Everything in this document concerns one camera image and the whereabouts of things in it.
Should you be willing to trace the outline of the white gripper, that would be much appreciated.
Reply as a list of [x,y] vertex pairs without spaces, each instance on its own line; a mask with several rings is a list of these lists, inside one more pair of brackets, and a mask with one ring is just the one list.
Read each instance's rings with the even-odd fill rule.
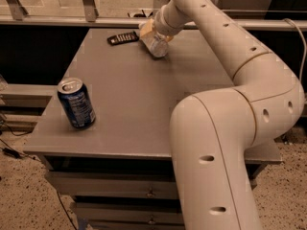
[[167,4],[157,12],[154,20],[149,19],[139,25],[140,37],[153,37],[155,28],[160,34],[166,35],[166,42],[170,42],[174,35],[183,30],[185,23],[186,16],[174,4]]

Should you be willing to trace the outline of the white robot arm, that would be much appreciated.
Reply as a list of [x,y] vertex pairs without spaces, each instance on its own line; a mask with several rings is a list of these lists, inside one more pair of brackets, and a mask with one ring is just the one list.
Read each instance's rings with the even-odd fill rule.
[[245,165],[247,149],[288,131],[304,108],[293,71],[217,8],[170,0],[142,35],[196,24],[233,84],[192,94],[174,109],[170,143],[185,230],[263,230]]

